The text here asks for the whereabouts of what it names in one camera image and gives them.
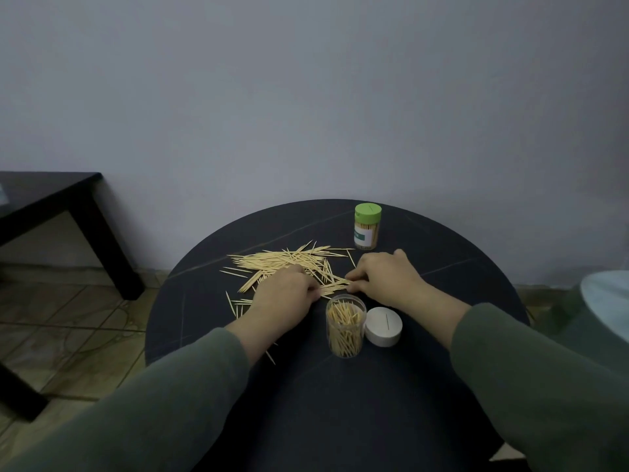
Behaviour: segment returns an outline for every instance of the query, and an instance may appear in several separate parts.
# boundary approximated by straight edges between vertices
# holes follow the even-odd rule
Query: dark wooden table
[[[146,361],[192,343],[233,319],[225,298],[245,279],[220,273],[229,253],[353,246],[358,200],[315,200],[262,210],[217,230],[188,253],[162,286],[146,331]],[[432,285],[470,304],[488,301],[528,324],[513,286],[476,246],[422,215],[382,206],[376,251],[403,248]],[[358,261],[361,252],[352,252]],[[332,258],[344,276],[349,259]],[[363,297],[368,308],[377,303]],[[448,352],[402,315],[399,343],[365,343],[352,359],[330,354],[320,300],[263,356],[223,433],[199,468],[230,470],[469,470],[503,443]]]
[[[0,184],[9,198],[0,206],[0,246],[67,210],[79,225],[96,256],[125,300],[144,291],[98,205],[93,185],[98,172],[0,172]],[[32,421],[46,399],[0,365],[0,402]]]

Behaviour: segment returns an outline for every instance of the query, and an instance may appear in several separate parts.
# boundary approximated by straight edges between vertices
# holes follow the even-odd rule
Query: person
[[[495,306],[439,291],[402,250],[366,253],[347,278],[350,293],[403,311],[450,351],[456,373],[532,470],[629,469],[624,378]],[[242,317],[157,361],[3,471],[190,470],[221,433],[249,368],[319,296],[298,265],[279,270]]]

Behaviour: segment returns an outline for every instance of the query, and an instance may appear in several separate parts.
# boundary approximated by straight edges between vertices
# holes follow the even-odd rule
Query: sleeve
[[[457,374],[533,470],[629,469],[629,382],[493,305],[454,333]]]
[[[9,471],[188,471],[247,386],[240,341],[217,328],[162,358],[11,460]]]

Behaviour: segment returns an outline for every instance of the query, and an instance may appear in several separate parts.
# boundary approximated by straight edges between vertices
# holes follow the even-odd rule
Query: black table leg
[[[48,400],[0,364],[0,402],[27,421],[34,421]]]
[[[91,192],[73,198],[68,210],[122,297],[137,300],[144,284],[126,260]]]

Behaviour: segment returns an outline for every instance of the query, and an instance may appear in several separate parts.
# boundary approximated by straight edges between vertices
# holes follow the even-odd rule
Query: person's left arm
[[[279,270],[245,315],[152,364],[3,472],[192,469],[220,435],[250,366],[319,296],[298,265]]]

